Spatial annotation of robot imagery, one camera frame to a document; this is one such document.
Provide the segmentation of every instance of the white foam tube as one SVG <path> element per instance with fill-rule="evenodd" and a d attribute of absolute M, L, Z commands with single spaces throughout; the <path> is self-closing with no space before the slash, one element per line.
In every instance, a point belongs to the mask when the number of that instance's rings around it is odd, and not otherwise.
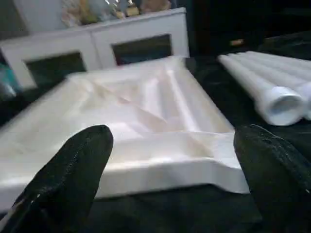
<path fill-rule="evenodd" d="M 256 111 L 269 124 L 291 125 L 304 115 L 306 103 L 296 92 L 276 86 L 229 56 L 220 55 L 218 61 L 254 99 Z"/>
<path fill-rule="evenodd" d="M 297 66 L 291 64 L 290 66 L 288 63 L 282 62 L 280 60 L 275 59 L 274 57 L 270 56 L 261 56 L 258 55 L 256 52 L 242 52 L 238 53 L 238 55 L 248 56 L 249 58 L 255 59 L 256 61 L 275 69 L 279 69 L 285 73 L 297 76 L 299 78 L 311 81 L 311 70 L 303 68 L 301 66 Z"/>
<path fill-rule="evenodd" d="M 269 63 L 267 60 L 254 59 L 254 57 L 247 56 L 243 53 L 239 53 L 238 55 L 230 54 L 229 57 L 236 59 L 245 67 L 274 84 L 289 87 L 300 94 L 307 102 L 305 118 L 311 120 L 311 82 L 270 67 L 269 64 L 273 64 L 273 61 Z"/>
<path fill-rule="evenodd" d="M 298 67 L 305 68 L 305 69 L 311 69 L 311 61 L 307 61 L 303 59 L 284 57 L 284 56 L 278 56 L 278 55 L 272 55 L 272 54 L 267 54 L 267 53 L 262 53 L 262 52 L 254 52 L 254 51 L 248 51 L 246 53 L 256 54 L 257 56 L 261 56 L 261 57 L 269 57 L 269 58 L 290 64 L 290 65 L 298 66 Z"/>

